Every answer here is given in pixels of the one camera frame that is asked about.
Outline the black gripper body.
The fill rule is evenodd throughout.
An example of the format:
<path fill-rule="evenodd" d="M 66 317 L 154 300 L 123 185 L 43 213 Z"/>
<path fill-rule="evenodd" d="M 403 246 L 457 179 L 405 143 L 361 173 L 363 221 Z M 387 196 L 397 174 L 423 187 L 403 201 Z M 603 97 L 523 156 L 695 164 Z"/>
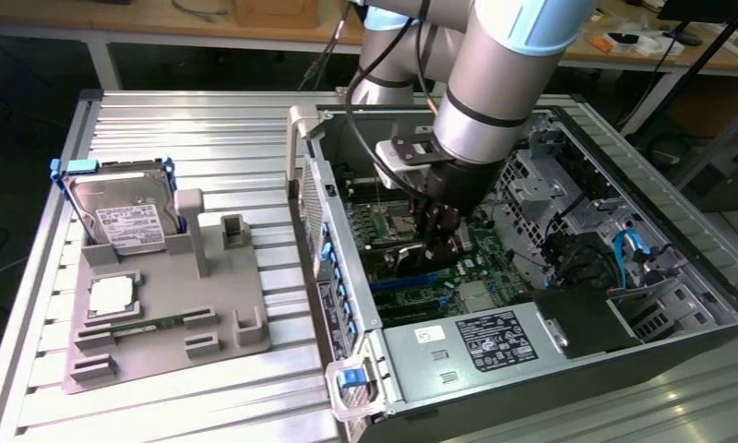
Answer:
<path fill-rule="evenodd" d="M 431 163 L 425 174 L 425 197 L 469 217 L 497 181 L 501 165 L 459 160 Z"/>

